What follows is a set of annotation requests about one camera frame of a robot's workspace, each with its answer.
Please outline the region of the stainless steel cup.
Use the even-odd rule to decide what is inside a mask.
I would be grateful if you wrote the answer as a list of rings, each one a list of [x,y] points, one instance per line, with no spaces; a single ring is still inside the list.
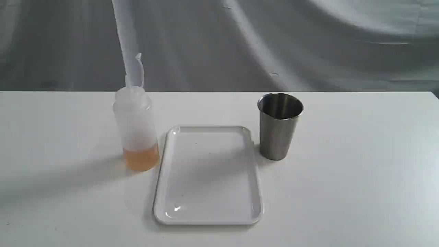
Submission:
[[[272,161],[287,153],[304,105],[298,98],[284,93],[268,93],[257,102],[259,110],[259,151]]]

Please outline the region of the translucent squeeze bottle amber liquid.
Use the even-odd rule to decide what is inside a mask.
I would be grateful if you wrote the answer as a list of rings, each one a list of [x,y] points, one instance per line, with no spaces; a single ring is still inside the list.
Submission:
[[[140,85],[125,76],[125,86],[115,94],[113,112],[127,167],[135,172],[151,170],[160,161],[152,101],[144,89],[141,52],[135,56],[141,70]]]

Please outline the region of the grey backdrop cloth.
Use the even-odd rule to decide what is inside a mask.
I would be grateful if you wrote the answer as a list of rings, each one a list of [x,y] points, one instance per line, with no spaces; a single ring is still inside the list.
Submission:
[[[2,0],[2,91],[431,91],[437,0]]]

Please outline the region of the white rectangular plastic tray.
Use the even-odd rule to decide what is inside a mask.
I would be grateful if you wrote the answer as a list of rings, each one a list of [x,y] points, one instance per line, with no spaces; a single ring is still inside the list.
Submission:
[[[256,224],[264,208],[251,132],[184,126],[166,134],[153,213],[163,225]]]

